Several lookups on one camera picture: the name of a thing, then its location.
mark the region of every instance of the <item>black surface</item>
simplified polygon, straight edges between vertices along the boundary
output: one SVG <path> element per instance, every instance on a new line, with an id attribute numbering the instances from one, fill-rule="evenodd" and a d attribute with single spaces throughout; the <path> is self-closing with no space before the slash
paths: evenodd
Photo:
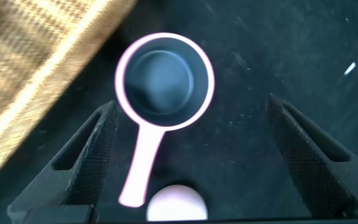
<path id="1" fill-rule="evenodd" d="M 210 219 L 309 217 L 264 113 L 275 93 L 358 155 L 358 1 L 143 1 L 0 171 L 6 206 L 100 105 L 114 99 L 114 68 L 137 38 L 174 32 L 198 43 L 213 64 L 216 91 L 195 124 L 167 133 L 148 199 L 175 182 L 193 185 Z M 352 62 L 356 68 L 344 76 Z M 48 122 L 54 119 L 60 122 Z M 144 221 L 145 208 L 117 198 L 137 126 L 120 113 L 114 165 L 98 204 L 102 221 Z"/>

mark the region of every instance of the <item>pink measuring cup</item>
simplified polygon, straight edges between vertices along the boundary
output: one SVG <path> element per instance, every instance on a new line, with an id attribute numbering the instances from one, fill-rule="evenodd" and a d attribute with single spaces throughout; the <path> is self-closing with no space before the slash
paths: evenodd
<path id="1" fill-rule="evenodd" d="M 207 55 L 192 40 L 171 33 L 146 35 L 124 52 L 115 89 L 125 113 L 139 125 L 119 203 L 145 203 L 150 172 L 166 131 L 195 122 L 209 106 L 214 72 Z"/>

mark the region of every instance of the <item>dust speck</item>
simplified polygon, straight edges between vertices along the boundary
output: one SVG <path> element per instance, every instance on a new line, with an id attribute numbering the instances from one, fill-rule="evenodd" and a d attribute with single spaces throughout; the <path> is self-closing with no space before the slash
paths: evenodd
<path id="1" fill-rule="evenodd" d="M 353 62 L 349 68 L 346 69 L 345 73 L 343 73 L 344 76 L 348 75 L 354 68 L 356 67 L 356 63 Z"/>
<path id="2" fill-rule="evenodd" d="M 37 131 L 37 133 L 38 133 L 38 134 L 47 134 L 48 131 L 43 129 L 43 130 Z"/>

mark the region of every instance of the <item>measuring cup handle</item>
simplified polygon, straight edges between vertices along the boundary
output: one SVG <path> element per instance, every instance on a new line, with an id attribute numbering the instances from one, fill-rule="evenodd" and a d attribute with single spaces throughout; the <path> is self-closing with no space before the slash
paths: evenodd
<path id="1" fill-rule="evenodd" d="M 121 205 L 137 208 L 145 203 L 154 158 L 164 134 L 155 126 L 139 126 L 131 168 L 118 199 Z"/>

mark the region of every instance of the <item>woven mat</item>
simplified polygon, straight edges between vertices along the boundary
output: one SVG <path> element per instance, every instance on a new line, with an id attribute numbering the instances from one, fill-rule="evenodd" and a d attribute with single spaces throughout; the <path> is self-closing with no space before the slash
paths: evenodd
<path id="1" fill-rule="evenodd" d="M 0 167 L 135 0 L 0 0 Z"/>

